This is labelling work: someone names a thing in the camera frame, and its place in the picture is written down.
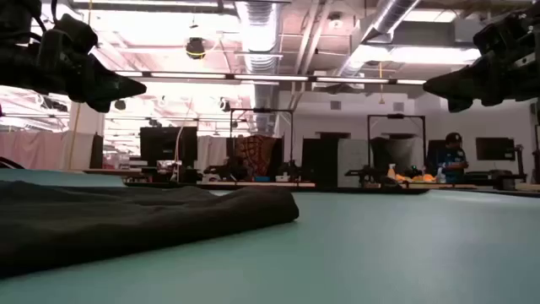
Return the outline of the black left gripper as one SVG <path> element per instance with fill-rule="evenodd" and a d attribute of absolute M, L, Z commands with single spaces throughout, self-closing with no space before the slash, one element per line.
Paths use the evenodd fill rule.
<path fill-rule="evenodd" d="M 97 112 L 109 112 L 112 101 L 144 94 L 146 85 L 112 72 L 89 54 L 97 41 L 92 30 L 33 33 L 27 46 L 30 67 L 24 72 L 24 87 L 90 101 L 88 106 Z"/>

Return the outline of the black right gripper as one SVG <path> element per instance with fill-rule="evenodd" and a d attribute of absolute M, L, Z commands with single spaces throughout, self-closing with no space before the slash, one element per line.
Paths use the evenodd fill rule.
<path fill-rule="evenodd" d="M 493 51 L 476 64 L 428 79 L 423 90 L 446 98 L 449 112 L 469 109 L 475 99 L 483 106 L 503 100 L 525 101 L 539 96 L 539 48 L 527 47 L 497 57 Z"/>

